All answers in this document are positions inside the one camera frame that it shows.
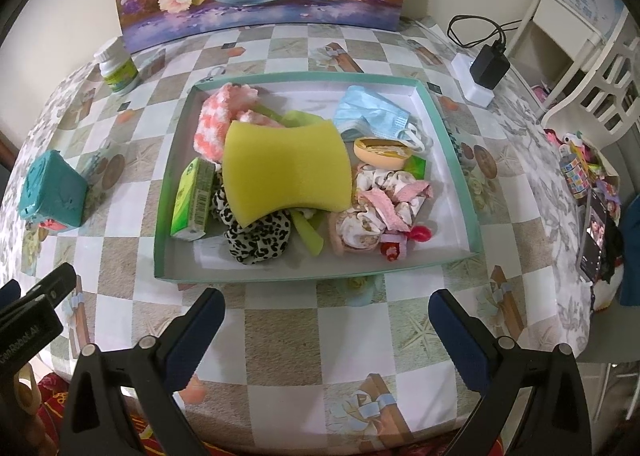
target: barcode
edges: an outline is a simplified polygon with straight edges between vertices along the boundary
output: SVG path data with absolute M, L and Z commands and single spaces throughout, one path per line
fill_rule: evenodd
M 203 225 L 207 216 L 207 204 L 209 203 L 209 193 L 207 191 L 198 191 L 196 196 L 196 211 L 194 213 L 194 221 Z

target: pink towel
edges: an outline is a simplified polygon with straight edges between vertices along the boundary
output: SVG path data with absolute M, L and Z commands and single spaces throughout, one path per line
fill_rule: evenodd
M 258 91 L 254 88 L 226 83 L 204 101 L 193 136 L 193 149 L 210 162 L 220 162 L 232 121 L 282 128 L 276 121 L 251 109 L 257 100 Z
M 374 187 L 369 191 L 359 191 L 358 198 L 361 197 L 376 208 L 382 221 L 390 231 L 409 232 L 409 226 L 396 214 L 393 203 L 382 189 Z
M 431 184 L 429 184 L 428 181 L 417 180 L 404 186 L 400 191 L 398 191 L 398 193 L 394 195 L 394 200 L 398 202 L 410 202 L 418 195 L 423 195 L 427 198 L 431 198 L 433 196 Z

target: blue cloth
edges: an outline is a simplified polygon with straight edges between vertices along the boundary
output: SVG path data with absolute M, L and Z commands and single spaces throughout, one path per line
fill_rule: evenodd
M 620 221 L 625 241 L 625 272 L 620 284 L 620 305 L 640 306 L 640 195 L 626 210 Z
M 364 86 L 350 86 L 335 110 L 334 125 L 346 142 L 361 137 L 401 141 L 424 151 L 430 139 L 409 122 L 410 114 L 379 93 Z

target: checkered tablecloth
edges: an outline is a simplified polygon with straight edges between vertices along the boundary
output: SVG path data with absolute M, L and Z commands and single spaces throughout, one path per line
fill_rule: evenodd
M 378 277 L 214 285 L 225 295 L 225 321 L 191 392 L 175 395 L 204 440 L 276 454 L 354 454 L 453 428 L 478 397 L 429 322 L 428 298 L 443 287 L 496 335 L 544 350 L 566 342 L 580 352 L 590 292 L 575 270 L 575 204 L 558 153 L 512 73 L 487 109 L 466 103 L 447 67 L 455 53 L 429 21 L 403 22 L 399 32 L 260 26 L 138 54 L 143 83 L 123 98 L 110 94 L 95 64 L 69 76 L 31 130 L 0 213 L 2 281 L 16 277 L 27 290 L 62 261 L 81 276 L 82 298 L 60 307 L 65 330 L 42 359 L 70 376 L 78 328 L 102 350 L 128 348 L 161 333 L 202 292 L 154 279 L 153 234 L 185 98 L 220 65 L 228 75 L 361 69 L 423 81 L 456 142 L 484 254 Z M 119 178 L 108 190 L 90 189 L 87 221 L 57 236 L 26 227 L 17 201 L 30 163 L 58 149 L 82 166 L 107 137 L 122 145 Z M 362 409 L 368 403 L 375 404 Z

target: pink fuzzy sock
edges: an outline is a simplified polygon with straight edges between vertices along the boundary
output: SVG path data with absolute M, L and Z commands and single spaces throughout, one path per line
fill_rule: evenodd
M 251 109 L 257 100 L 258 91 L 254 88 L 226 83 L 204 101 L 193 136 L 193 149 L 210 162 L 220 162 L 232 121 L 281 128 L 276 121 Z

